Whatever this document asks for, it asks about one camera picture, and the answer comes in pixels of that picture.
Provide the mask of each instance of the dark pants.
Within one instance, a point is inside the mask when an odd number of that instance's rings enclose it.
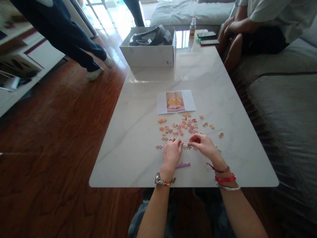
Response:
[[[242,34],[242,55],[278,54],[289,44],[277,26],[259,27],[254,33]]]
[[[213,230],[213,238],[235,238],[235,234],[229,223],[221,193],[218,188],[195,188],[197,196],[205,204],[206,214]],[[128,231],[128,238],[137,236],[145,210],[149,204],[149,198],[143,198],[139,210],[134,215]],[[177,218],[177,203],[169,200],[164,238],[173,237],[173,227]]]
[[[83,50],[93,53],[102,61],[107,58],[105,50],[71,21],[68,9],[62,0],[53,0],[52,7],[35,0],[11,0],[11,2],[53,47],[78,62],[88,72],[96,71],[100,66]]]
[[[130,10],[136,26],[144,26],[139,0],[123,0]]]

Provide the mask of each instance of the beaded bracelet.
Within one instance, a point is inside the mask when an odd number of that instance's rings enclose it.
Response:
[[[219,179],[219,178],[217,178],[217,176],[215,176],[215,181],[217,181],[217,182],[231,182],[233,180],[236,180],[236,177],[235,177],[235,175],[233,173],[232,173],[232,178],[230,178],[230,179],[228,179],[228,178]]]
[[[165,187],[170,187],[173,183],[175,183],[176,178],[172,178],[171,182],[164,182],[160,180],[159,173],[156,173],[155,184],[164,185]]]

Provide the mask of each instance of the cardboard box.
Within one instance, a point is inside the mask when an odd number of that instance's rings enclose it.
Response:
[[[154,27],[131,28],[120,49],[130,67],[173,67],[176,61],[176,34],[174,28],[164,27],[171,33],[172,45],[130,46],[134,34],[146,32]]]

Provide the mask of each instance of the phone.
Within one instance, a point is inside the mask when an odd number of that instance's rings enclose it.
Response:
[[[205,37],[211,37],[216,36],[216,33],[213,31],[203,32],[203,33],[197,33],[198,38],[205,38]]]
[[[201,44],[202,46],[217,45],[217,44],[219,44],[219,41],[218,41],[218,40],[200,41],[200,44]]]

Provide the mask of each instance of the shorts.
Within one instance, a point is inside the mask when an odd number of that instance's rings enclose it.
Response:
[[[242,55],[277,54],[288,45],[277,26],[262,26],[254,33],[242,33]]]

